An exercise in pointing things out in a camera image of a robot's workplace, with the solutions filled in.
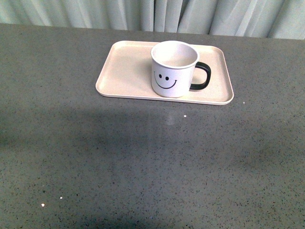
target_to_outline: white mug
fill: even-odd
[[[178,98],[189,90],[202,90],[210,82],[211,68],[199,62],[199,53],[189,44],[165,41],[152,48],[152,88],[163,96]],[[206,81],[192,84],[195,68],[206,72]]]

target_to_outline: smiley face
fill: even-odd
[[[164,82],[164,80],[165,80],[165,81],[169,81],[170,78],[169,78],[168,76],[164,77],[164,76],[162,76],[161,74],[159,74],[159,78],[158,78],[158,81],[159,81],[159,83],[160,83],[160,84],[159,84],[158,81],[157,81],[157,78],[156,78],[156,72],[153,71],[153,74],[154,74],[154,79],[155,79],[156,83],[158,84],[159,87],[161,87],[161,88],[163,88],[163,89],[170,89],[170,88],[174,87],[175,84],[176,84],[176,82],[177,82],[177,80],[175,80],[175,82],[174,82],[170,87],[162,87],[162,86],[160,85],[160,84],[162,84],[162,81],[163,81],[163,82]]]

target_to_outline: beige tray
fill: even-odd
[[[209,85],[200,91],[189,91],[180,98],[164,98],[151,86],[151,49],[156,42],[121,41],[108,54],[96,90],[108,97],[161,100],[196,104],[225,105],[234,97],[223,52],[213,46],[193,45],[201,62],[211,67]],[[202,83],[202,70],[195,69],[193,83]]]

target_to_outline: gray countertop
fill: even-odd
[[[0,31],[0,228],[305,227],[305,41]],[[234,99],[101,96],[121,40],[220,48]]]

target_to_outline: white curtain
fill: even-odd
[[[0,23],[305,39],[305,0],[0,0]]]

